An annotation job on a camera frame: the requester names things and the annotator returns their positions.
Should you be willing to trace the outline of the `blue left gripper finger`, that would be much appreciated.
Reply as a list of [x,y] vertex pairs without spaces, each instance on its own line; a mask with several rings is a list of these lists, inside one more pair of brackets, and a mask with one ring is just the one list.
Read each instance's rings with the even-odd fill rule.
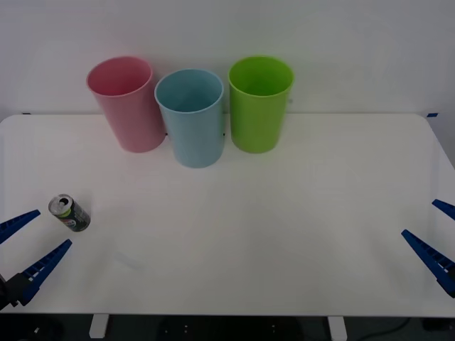
[[43,282],[62,260],[72,244],[69,239],[66,239],[39,261],[10,278],[9,303],[12,306],[17,306],[19,303],[22,306],[27,305],[37,294]]
[[11,218],[0,225],[0,244],[4,243],[13,234],[26,226],[40,215],[39,210],[32,210],[17,217]]

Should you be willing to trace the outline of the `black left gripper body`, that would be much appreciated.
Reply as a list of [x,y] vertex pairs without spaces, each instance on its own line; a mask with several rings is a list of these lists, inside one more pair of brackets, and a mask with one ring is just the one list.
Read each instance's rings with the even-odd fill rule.
[[8,305],[12,305],[13,307],[17,306],[14,280],[10,278],[7,281],[1,276],[0,309],[3,310]]

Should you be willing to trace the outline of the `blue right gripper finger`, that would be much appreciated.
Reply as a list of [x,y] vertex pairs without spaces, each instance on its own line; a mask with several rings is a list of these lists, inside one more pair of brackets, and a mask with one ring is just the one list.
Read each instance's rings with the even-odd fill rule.
[[455,206],[441,200],[434,200],[432,205],[441,210],[444,214],[455,220]]
[[401,235],[411,246],[425,266],[431,271],[444,291],[454,297],[454,262],[423,242],[419,237],[404,229]]

